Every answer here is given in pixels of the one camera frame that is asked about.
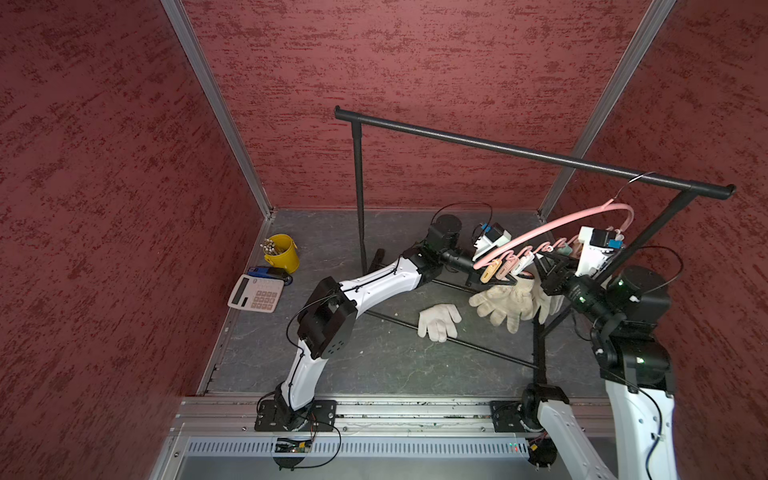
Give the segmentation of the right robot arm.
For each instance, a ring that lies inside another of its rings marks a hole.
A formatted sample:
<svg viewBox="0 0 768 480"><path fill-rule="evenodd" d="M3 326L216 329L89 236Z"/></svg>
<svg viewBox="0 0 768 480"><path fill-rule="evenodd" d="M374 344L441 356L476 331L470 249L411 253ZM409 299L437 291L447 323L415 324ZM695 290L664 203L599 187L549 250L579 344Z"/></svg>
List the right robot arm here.
<svg viewBox="0 0 768 480"><path fill-rule="evenodd" d="M546 253L534 265L546 293L562 295L591 324L589 342L609 396L622 479L675 479L675 377L654 330L671 305L663 277L630 265L606 284L576 275L576 260ZM518 405L522 427L546 435L574 479L608 479L605 462L564 391L535 375Z"/></svg>

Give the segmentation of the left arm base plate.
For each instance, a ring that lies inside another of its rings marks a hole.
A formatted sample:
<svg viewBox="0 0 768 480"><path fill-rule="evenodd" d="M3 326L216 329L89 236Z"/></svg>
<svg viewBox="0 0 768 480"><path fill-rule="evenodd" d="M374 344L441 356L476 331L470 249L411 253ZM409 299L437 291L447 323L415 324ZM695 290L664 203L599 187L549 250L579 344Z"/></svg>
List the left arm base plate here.
<svg viewBox="0 0 768 480"><path fill-rule="evenodd" d="M282 398L261 400L253 430L256 432L331 432L338 403L314 400L298 411L291 410Z"/></svg>

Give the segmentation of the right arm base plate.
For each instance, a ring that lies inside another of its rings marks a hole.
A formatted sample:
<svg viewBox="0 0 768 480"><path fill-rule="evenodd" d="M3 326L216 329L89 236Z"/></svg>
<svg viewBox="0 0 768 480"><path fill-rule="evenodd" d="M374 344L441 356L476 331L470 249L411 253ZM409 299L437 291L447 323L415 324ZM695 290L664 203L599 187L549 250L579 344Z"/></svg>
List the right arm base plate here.
<svg viewBox="0 0 768 480"><path fill-rule="evenodd" d="M496 433L521 433L538 435L545 429L537 423L535 414L541 405L551 404L551 401L541 401L532 412L528 412L521 401L490 402L490 418Z"/></svg>

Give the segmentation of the white work glove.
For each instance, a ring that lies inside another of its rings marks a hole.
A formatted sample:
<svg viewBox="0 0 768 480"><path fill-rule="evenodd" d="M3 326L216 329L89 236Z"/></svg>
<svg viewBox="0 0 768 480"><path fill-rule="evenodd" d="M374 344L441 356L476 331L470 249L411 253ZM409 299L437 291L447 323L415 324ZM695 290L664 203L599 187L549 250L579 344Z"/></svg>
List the white work glove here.
<svg viewBox="0 0 768 480"><path fill-rule="evenodd" d="M534 281L532 296L535 309L538 311L539 324L544 324L552 314L557 314L564 302L563 295L551 296L545 293L539 280Z"/></svg>

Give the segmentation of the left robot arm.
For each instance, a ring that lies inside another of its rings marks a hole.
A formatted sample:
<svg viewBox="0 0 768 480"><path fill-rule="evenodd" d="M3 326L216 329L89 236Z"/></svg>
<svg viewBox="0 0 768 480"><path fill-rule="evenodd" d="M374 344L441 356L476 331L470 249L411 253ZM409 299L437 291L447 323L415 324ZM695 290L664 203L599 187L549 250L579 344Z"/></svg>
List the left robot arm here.
<svg viewBox="0 0 768 480"><path fill-rule="evenodd" d="M461 230L458 217L441 215L430 223L426 237L393 263L356 279L326 277L317 284L293 317L298 322L296 355L286 380L270 395L278 428L297 431L310 421L325 365L348 342L363 313L433 281L446 265L465 273L473 270L471 255L458 247Z"/></svg>

